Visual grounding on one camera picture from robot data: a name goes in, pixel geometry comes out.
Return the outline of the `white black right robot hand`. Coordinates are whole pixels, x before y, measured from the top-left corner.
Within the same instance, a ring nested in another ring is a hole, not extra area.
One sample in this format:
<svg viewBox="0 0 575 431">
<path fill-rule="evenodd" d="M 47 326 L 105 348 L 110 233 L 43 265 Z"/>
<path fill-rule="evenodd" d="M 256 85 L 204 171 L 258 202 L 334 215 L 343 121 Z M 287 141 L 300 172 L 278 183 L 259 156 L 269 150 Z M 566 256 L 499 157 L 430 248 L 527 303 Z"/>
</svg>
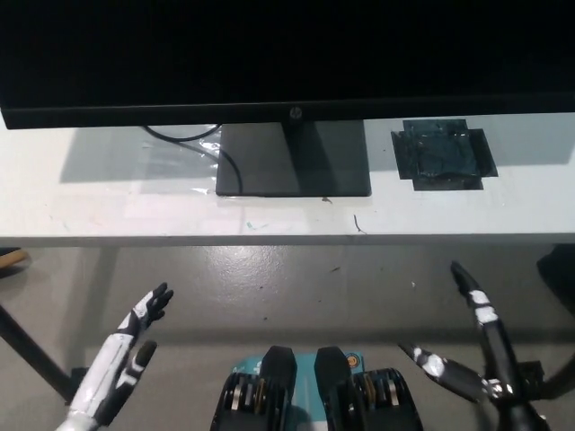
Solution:
<svg viewBox="0 0 575 431">
<path fill-rule="evenodd" d="M 547 430 L 546 420 L 531 404 L 508 333 L 491 300 L 459 262 L 453 261 L 450 271 L 481 335 L 485 374 L 412 343 L 401 343 L 399 348 L 434 383 L 471 402 L 488 400 L 498 411 L 499 430 Z"/>
</svg>

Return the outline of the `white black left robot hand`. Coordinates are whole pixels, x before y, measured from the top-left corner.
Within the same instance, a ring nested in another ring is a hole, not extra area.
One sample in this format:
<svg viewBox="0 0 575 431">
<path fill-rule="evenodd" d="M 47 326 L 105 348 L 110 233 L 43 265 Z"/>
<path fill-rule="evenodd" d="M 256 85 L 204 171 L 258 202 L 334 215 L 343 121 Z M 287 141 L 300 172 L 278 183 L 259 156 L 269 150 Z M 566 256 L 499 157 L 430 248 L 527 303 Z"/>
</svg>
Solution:
<svg viewBox="0 0 575 431">
<path fill-rule="evenodd" d="M 163 282 L 149 291 L 102 344 L 69 404 L 57 431 L 90 431 L 109 427 L 126 404 L 150 363 L 157 343 L 133 347 L 151 324 L 163 318 L 173 290 Z"/>
</svg>

